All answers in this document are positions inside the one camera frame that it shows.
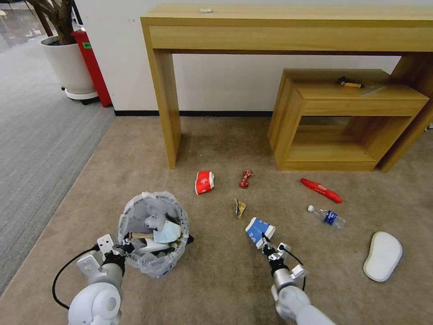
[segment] red fire extinguisher cabinet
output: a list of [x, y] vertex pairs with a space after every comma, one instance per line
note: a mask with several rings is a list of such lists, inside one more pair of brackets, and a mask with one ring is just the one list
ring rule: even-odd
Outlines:
[[110, 94], [108, 93], [107, 86], [105, 85], [104, 78], [102, 77], [101, 70], [99, 69], [87, 33], [83, 30], [78, 30], [72, 32], [71, 35], [76, 39], [78, 46], [80, 47], [81, 54], [83, 55], [84, 62], [89, 70], [90, 77], [95, 85], [102, 106], [107, 107], [111, 105]]

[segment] white trash bag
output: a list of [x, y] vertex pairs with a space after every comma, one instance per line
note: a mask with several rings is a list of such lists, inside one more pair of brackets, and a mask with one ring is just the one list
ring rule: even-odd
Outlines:
[[185, 246], [189, 237], [188, 216], [182, 209], [176, 198], [169, 192], [143, 192], [134, 197], [125, 206], [123, 214], [119, 220], [119, 237], [121, 242], [127, 233], [152, 233], [153, 229], [145, 224], [145, 220], [154, 216], [165, 216], [167, 220], [174, 222], [181, 227], [180, 238], [170, 244], [174, 251], [168, 254], [164, 252], [155, 252], [155, 255], [149, 252], [137, 252], [145, 244], [139, 239], [131, 240], [135, 251], [128, 255], [126, 262], [135, 268], [140, 269], [144, 274], [152, 278], [158, 278], [165, 275], [173, 266], [176, 265], [179, 258], [185, 252]]

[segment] console table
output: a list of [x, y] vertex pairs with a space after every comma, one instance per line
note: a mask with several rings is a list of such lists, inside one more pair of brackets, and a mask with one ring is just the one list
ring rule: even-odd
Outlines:
[[161, 4], [141, 23], [171, 169], [181, 136], [173, 53], [402, 56], [391, 77], [430, 100], [379, 162], [384, 172], [433, 120], [433, 6]]

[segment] black cable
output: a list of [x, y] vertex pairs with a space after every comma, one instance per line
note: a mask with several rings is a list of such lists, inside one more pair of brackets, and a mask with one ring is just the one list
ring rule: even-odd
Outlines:
[[[283, 250], [285, 250], [287, 253], [289, 253], [289, 255], [291, 257], [293, 257], [295, 260], [297, 260], [299, 264], [304, 265], [299, 258], [297, 258], [295, 255], [293, 255], [292, 253], [290, 253], [286, 248], [283, 248]], [[304, 283], [302, 284], [302, 291], [305, 291], [305, 282], [306, 282], [306, 280], [307, 280], [307, 277], [304, 276]]]
[[79, 253], [77, 256], [75, 256], [73, 259], [71, 259], [68, 263], [66, 263], [61, 269], [60, 271], [57, 273], [57, 275], [54, 278], [53, 281], [53, 288], [52, 288], [52, 293], [53, 293], [53, 298], [55, 300], [56, 303], [58, 303], [60, 306], [62, 306], [63, 308], [69, 309], [69, 306], [62, 303], [58, 298], [57, 295], [55, 294], [55, 284], [57, 283], [57, 279], [59, 278], [60, 274], [62, 274], [63, 270], [66, 269], [68, 267], [69, 264], [71, 264], [73, 261], [75, 261], [77, 258], [79, 258], [81, 255], [84, 255], [90, 251], [98, 251], [99, 250], [99, 246], [97, 244], [95, 244], [95, 246], [93, 246], [92, 248], [89, 248], [85, 251], [82, 251], [81, 253]]

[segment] yellow wrapper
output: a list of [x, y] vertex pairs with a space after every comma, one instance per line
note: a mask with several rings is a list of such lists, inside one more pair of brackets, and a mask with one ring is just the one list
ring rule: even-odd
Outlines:
[[245, 208], [247, 205], [243, 202], [240, 202], [238, 199], [235, 199], [236, 201], [236, 217], [238, 219], [242, 219], [242, 214], [244, 213]]

